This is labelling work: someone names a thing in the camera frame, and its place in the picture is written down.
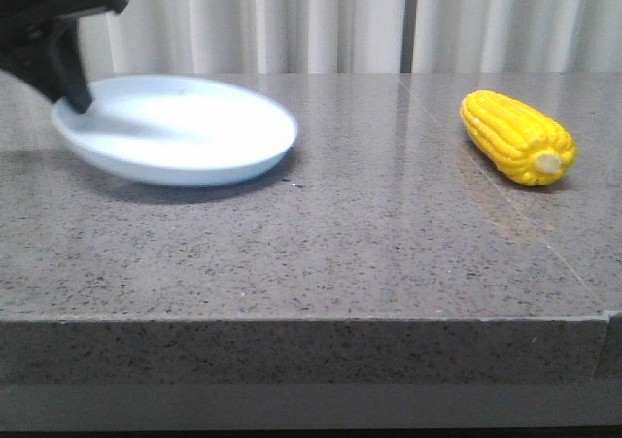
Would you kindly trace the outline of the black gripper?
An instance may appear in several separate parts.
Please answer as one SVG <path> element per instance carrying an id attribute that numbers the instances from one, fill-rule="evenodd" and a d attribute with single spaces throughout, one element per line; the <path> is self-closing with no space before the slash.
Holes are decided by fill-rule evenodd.
<path id="1" fill-rule="evenodd" d="M 78 41 L 78 21 L 121 13 L 128 0 L 1 0 L 1 70 L 78 113 L 92 104 Z"/>

